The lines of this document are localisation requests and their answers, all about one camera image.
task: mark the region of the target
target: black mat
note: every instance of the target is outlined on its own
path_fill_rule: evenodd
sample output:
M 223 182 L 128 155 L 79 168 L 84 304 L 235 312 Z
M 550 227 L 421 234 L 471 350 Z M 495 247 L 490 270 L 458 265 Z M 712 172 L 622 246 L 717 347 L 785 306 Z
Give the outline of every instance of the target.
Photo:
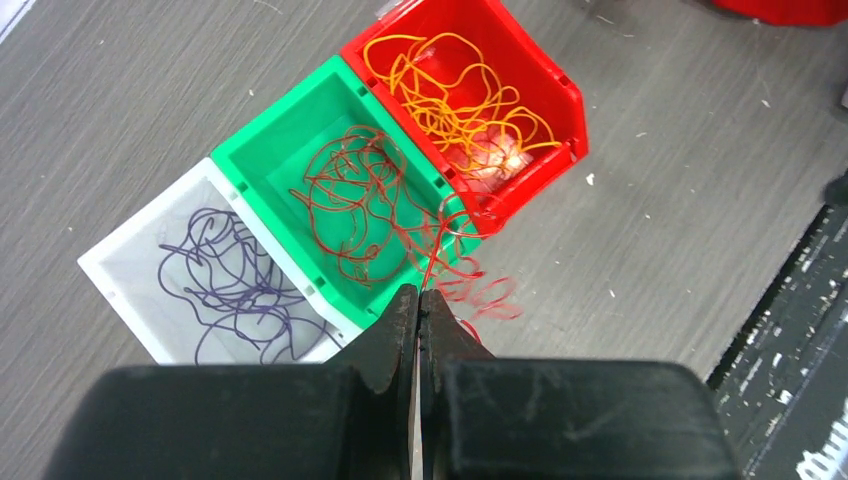
M 846 277 L 848 208 L 824 207 L 708 380 L 748 477 L 848 479 Z

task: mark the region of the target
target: white bin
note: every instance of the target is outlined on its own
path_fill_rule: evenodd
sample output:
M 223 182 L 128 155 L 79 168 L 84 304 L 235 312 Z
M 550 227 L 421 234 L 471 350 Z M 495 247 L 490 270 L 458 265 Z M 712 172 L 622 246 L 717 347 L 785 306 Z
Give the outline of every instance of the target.
M 246 229 L 240 229 L 241 234 L 229 235 L 235 238 L 236 235 L 252 234 L 262 247 L 259 253 L 264 249 L 270 257 L 260 255 L 256 261 L 258 267 L 253 267 L 252 261 L 245 261 L 252 257 L 240 253 L 242 249 L 238 247 L 227 250 L 216 261 L 198 259 L 182 251 L 172 253 L 161 247 L 180 245 L 186 238 L 189 219 L 204 208 L 234 212 L 235 215 L 210 213 L 203 222 L 195 224 L 195 237 L 204 227 L 206 238 L 215 237 L 228 218 L 234 219 L 228 225 Z M 207 248 L 206 242 L 200 242 L 204 249 Z M 223 247 L 210 248 L 221 250 Z M 252 248 L 247 247 L 244 251 L 252 252 Z M 275 288 L 292 289 L 290 294 L 299 291 L 306 301 L 285 309 L 273 309 L 272 312 L 277 315 L 249 313 L 235 316 L 226 308 L 213 308 L 220 302 L 203 294 L 203 285 L 209 282 L 219 286 L 230 285 L 233 278 L 244 278 L 244 282 L 239 284 L 243 289 L 245 282 L 254 281 L 257 275 L 240 276 L 242 268 L 267 272 L 272 268 L 271 258 L 279 267 L 277 272 L 282 271 L 285 276 L 284 281 L 282 277 L 273 276 L 271 283 L 275 284 Z M 208 158 L 86 252 L 78 263 L 159 364 L 286 363 L 295 361 L 290 350 L 286 349 L 289 346 L 296 353 L 298 362 L 323 362 L 338 352 L 339 346 L 346 345 L 361 333 L 359 327 L 321 297 Z M 238 272 L 228 274 L 222 265 Z M 190 269 L 198 280 L 192 279 Z M 225 291 L 232 295 L 236 289 L 227 288 Z M 255 294 L 241 304 L 252 305 L 253 310 L 258 310 L 257 305 L 273 303 L 274 298 L 278 297 Z M 288 316 L 280 315 L 280 312 L 287 312 Z M 300 320 L 292 320 L 290 329 L 281 329 L 284 319 L 295 317 Z M 315 326 L 323 327 L 325 320 L 326 332 Z

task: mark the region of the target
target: tangled wire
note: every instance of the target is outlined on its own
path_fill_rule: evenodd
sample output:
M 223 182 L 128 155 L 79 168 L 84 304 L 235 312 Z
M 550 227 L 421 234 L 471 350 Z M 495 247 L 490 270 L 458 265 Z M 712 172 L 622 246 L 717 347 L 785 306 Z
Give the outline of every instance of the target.
M 201 208 L 178 245 L 159 247 L 168 252 L 159 265 L 159 285 L 186 302 L 205 327 L 195 364 L 203 346 L 214 342 L 210 338 L 231 353 L 247 347 L 261 364 L 297 361 L 324 336 L 341 348 L 325 320 L 309 318 L 316 315 L 306 299 L 234 212 Z
M 449 204 L 461 203 L 456 194 L 442 199 L 436 211 L 422 206 L 407 181 L 407 160 L 385 132 L 351 127 L 312 157 L 303 180 L 305 192 L 290 193 L 306 207 L 317 245 L 345 278 L 371 288 L 411 265 L 423 274 L 422 289 L 432 281 L 448 301 L 471 305 L 470 322 L 521 314 L 506 303 L 515 283 L 500 278 L 481 286 L 486 272 L 462 253 L 461 239 L 483 236 L 472 233 L 464 210 L 447 213 Z M 445 248 L 451 237 L 452 249 Z M 476 336 L 469 322 L 463 324 Z
M 378 72 L 370 52 L 385 42 L 409 46 L 387 72 Z M 438 79 L 421 67 L 436 52 L 448 49 L 465 50 L 473 59 L 455 78 Z M 363 60 L 443 153 L 458 149 L 458 155 L 449 156 L 453 168 L 488 191 L 524 169 L 533 159 L 529 152 L 562 145 L 544 118 L 521 105 L 518 89 L 504 85 L 482 51 L 460 35 L 387 35 L 365 45 Z M 464 87 L 472 84 L 482 87 L 485 95 L 469 102 Z

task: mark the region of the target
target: gray laminate surface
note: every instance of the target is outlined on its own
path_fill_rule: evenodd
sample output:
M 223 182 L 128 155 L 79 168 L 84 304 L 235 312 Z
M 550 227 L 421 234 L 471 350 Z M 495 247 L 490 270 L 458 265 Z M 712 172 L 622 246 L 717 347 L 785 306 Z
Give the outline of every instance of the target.
M 0 478 L 41 472 L 101 372 L 150 361 L 76 258 L 379 3 L 40 0 L 0 44 Z M 848 159 L 848 25 L 506 4 L 582 89 L 592 154 L 479 250 L 526 310 L 482 322 L 485 344 L 706 375 Z

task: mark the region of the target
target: debris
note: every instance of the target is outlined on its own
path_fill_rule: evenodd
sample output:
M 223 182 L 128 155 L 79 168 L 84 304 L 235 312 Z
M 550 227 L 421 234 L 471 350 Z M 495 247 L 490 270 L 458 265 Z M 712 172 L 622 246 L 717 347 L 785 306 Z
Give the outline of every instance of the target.
M 270 3 L 268 3 L 268 2 L 263 2 L 262 0 L 253 0 L 253 3 L 258 3 L 258 4 L 260 4 L 260 5 L 264 5 L 264 6 L 268 7 L 268 8 L 270 8 L 271 10 L 273 10 L 273 11 L 277 12 L 277 14 L 279 14 L 279 15 L 283 15 L 283 12 L 281 12 L 279 8 L 277 8 L 277 7 L 273 6 L 273 5 L 271 5 L 271 4 L 270 4 Z
M 777 401 L 784 405 L 789 405 L 789 402 L 792 401 L 792 397 L 793 395 L 790 392 L 784 390 L 780 392 L 780 398 L 778 398 Z

